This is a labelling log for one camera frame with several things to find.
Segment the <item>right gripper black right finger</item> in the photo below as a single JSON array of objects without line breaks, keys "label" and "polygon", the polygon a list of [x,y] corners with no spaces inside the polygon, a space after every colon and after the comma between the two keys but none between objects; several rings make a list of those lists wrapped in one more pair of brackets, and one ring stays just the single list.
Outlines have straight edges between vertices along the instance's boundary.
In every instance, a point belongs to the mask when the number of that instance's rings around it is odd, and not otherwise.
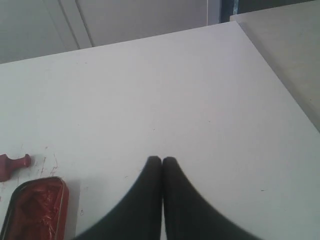
[{"label": "right gripper black right finger", "polygon": [[165,232],[168,240],[256,240],[227,219],[193,187],[178,161],[162,162]]}]

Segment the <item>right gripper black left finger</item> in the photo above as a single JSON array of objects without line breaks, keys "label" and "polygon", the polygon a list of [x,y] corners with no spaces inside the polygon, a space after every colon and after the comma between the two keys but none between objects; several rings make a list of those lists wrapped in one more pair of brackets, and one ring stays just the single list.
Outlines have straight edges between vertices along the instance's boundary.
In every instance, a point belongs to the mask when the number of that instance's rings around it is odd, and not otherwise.
[{"label": "right gripper black left finger", "polygon": [[159,240],[162,204],[162,160],[150,156],[122,200],[76,239]]}]

